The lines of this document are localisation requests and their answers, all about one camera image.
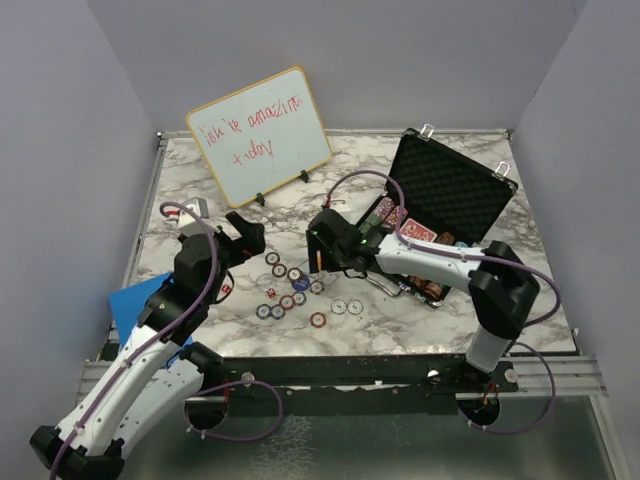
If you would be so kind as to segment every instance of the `playing card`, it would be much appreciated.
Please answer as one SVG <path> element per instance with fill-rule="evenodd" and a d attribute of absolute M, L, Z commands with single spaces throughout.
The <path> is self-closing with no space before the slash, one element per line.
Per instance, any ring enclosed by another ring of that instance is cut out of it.
<path fill-rule="evenodd" d="M 402 217 L 400 220 L 404 220 L 404 218 L 407 216 L 407 209 L 405 208 L 402 211 Z M 391 227 L 394 228 L 396 226 L 396 222 L 398 221 L 398 216 L 400 215 L 400 207 L 395 207 L 393 210 L 391 210 L 391 213 L 387 216 L 387 218 L 384 219 L 384 222 L 382 222 L 382 225 L 385 227 Z"/>
<path fill-rule="evenodd" d="M 393 203 L 393 200 L 391 200 L 389 197 L 384 197 L 382 200 L 380 200 L 380 203 L 376 205 L 376 208 L 373 209 L 373 213 L 380 218 L 385 218 L 391 213 L 393 207 L 395 207 L 395 203 Z"/>
<path fill-rule="evenodd" d="M 405 237 L 415 238 L 416 240 L 422 240 L 423 242 L 433 242 L 438 236 L 436 232 L 419 224 L 413 218 L 408 219 L 404 223 L 400 229 L 400 233 Z"/>

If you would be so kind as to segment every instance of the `white poker chip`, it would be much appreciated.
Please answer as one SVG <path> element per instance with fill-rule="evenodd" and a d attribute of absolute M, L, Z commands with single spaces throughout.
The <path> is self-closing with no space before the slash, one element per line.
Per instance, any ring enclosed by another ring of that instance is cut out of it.
<path fill-rule="evenodd" d="M 271 316 L 276 320 L 280 320 L 282 317 L 284 317 L 284 308 L 282 308 L 280 305 L 274 305 L 273 307 L 271 307 Z"/>
<path fill-rule="evenodd" d="M 364 306 L 360 300 L 351 300 L 349 305 L 347 305 L 347 310 L 351 315 L 360 315 L 362 310 L 364 310 Z"/>
<path fill-rule="evenodd" d="M 322 285 L 322 282 L 316 280 L 315 282 L 311 283 L 309 291 L 314 295 L 320 295 L 322 292 L 324 292 L 324 285 Z"/>
<path fill-rule="evenodd" d="M 302 270 L 300 270 L 299 268 L 292 268 L 291 270 L 289 270 L 289 273 L 287 273 L 287 277 L 289 277 L 289 280 L 291 280 L 292 282 L 300 280 L 302 278 Z"/>
<path fill-rule="evenodd" d="M 266 320 L 271 315 L 271 307 L 267 304 L 260 305 L 256 308 L 256 317 L 260 320 Z"/>
<path fill-rule="evenodd" d="M 293 294 L 293 301 L 300 307 L 307 303 L 307 296 L 303 292 L 296 292 Z"/>
<path fill-rule="evenodd" d="M 345 303 L 344 300 L 335 300 L 331 304 L 331 311 L 336 315 L 342 315 L 344 312 L 347 311 L 347 304 Z"/>
<path fill-rule="evenodd" d="M 309 317 L 309 323 L 311 323 L 312 327 L 322 328 L 327 323 L 327 317 L 324 315 L 324 313 L 320 313 L 320 312 L 312 313 L 311 316 Z"/>
<path fill-rule="evenodd" d="M 271 274 L 276 278 L 282 278 L 287 274 L 287 267 L 281 263 L 276 263 L 271 269 Z"/>
<path fill-rule="evenodd" d="M 264 261 L 267 263 L 267 265 L 275 265 L 280 261 L 280 255 L 278 255 L 276 252 L 269 252 L 265 255 Z"/>
<path fill-rule="evenodd" d="M 280 306 L 285 310 L 291 310 L 295 307 L 296 302 L 291 295 L 283 295 L 280 299 Z"/>

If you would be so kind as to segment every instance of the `poker chip set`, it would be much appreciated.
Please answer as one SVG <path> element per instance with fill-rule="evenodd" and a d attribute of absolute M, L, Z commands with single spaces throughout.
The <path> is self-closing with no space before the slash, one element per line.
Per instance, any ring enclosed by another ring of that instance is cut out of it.
<path fill-rule="evenodd" d="M 505 162 L 491 170 L 409 128 L 389 171 L 402 188 L 404 208 L 395 187 L 387 182 L 356 226 L 365 242 L 372 228 L 393 230 L 399 220 L 405 237 L 461 248 L 476 245 L 518 190 L 518 184 L 506 177 L 508 172 Z M 384 276 L 433 307 L 440 306 L 451 290 L 415 276 Z"/>
<path fill-rule="evenodd" d="M 291 282 L 294 293 L 282 295 L 275 305 L 262 304 L 256 309 L 256 317 L 260 320 L 267 320 L 273 318 L 274 320 L 280 320 L 284 318 L 289 310 L 295 307 L 301 307 L 307 303 L 306 291 L 313 295 L 320 295 L 324 292 L 324 285 L 321 281 L 311 281 L 302 270 L 299 268 L 287 268 L 280 262 L 280 255 L 276 252 L 269 252 L 264 257 L 265 263 L 271 267 L 271 275 L 274 278 L 287 278 Z M 273 288 L 267 290 L 267 296 L 269 298 L 276 297 L 276 291 Z M 321 328 L 327 323 L 327 319 L 324 314 L 316 312 L 311 315 L 309 319 L 312 326 Z"/>

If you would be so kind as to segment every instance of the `gray wall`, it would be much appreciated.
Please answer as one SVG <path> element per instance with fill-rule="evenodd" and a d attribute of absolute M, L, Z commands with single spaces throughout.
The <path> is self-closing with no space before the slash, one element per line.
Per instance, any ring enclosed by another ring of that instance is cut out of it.
<path fill-rule="evenodd" d="M 640 478 L 640 3 L 591 0 L 515 133 L 567 317 Z"/>
<path fill-rule="evenodd" d="M 88 0 L 147 113 L 294 64 L 330 128 L 514 128 L 585 0 Z"/>
<path fill-rule="evenodd" d="M 0 2 L 0 468 L 74 404 L 108 326 L 155 129 L 82 0 Z"/>

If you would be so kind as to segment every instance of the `marble table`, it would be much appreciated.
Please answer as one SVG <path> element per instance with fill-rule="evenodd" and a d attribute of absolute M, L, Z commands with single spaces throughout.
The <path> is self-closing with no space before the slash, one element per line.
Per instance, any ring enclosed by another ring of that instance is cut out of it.
<path fill-rule="evenodd" d="M 294 181 L 266 196 L 266 206 L 257 203 L 238 209 L 247 220 L 266 227 L 267 251 L 276 251 L 288 267 L 302 266 L 306 260 L 304 231 L 320 210 L 326 191 L 344 174 L 361 169 L 387 172 L 399 137 L 331 136 L 334 157 L 310 173 L 308 184 Z M 513 162 L 509 143 L 502 134 L 436 135 L 438 141 L 495 168 L 501 161 L 511 164 L 509 177 L 520 189 L 486 236 L 508 242 L 525 263 L 549 273 L 549 266 L 533 216 Z M 357 218 L 382 190 L 383 180 L 362 176 L 343 184 L 334 199 L 344 200 Z M 169 141 L 155 195 L 153 212 L 144 235 L 137 279 L 144 280 L 170 271 L 179 243 L 172 223 L 158 213 L 163 201 L 184 201 L 191 197 L 207 200 L 211 225 L 233 229 L 224 219 L 230 211 L 220 189 L 207 169 L 192 139 Z M 279 298 L 293 292 L 286 279 L 270 274 L 264 256 L 256 257 L 233 270 L 235 289 L 218 306 L 194 338 L 224 356 L 367 355 L 411 353 L 463 353 L 477 328 L 470 298 L 453 291 L 445 304 L 434 310 L 410 295 L 390 298 L 363 280 L 325 274 L 325 292 L 308 294 L 307 303 L 287 312 L 281 320 L 260 320 L 256 308 L 273 304 L 266 290 L 274 288 Z M 335 315 L 335 299 L 360 300 L 361 315 Z M 543 285 L 532 315 L 547 311 L 553 292 Z M 313 312 L 327 315 L 324 328 L 309 323 Z M 525 330 L 522 341 L 544 352 L 574 352 L 575 344 L 563 312 L 543 325 Z"/>

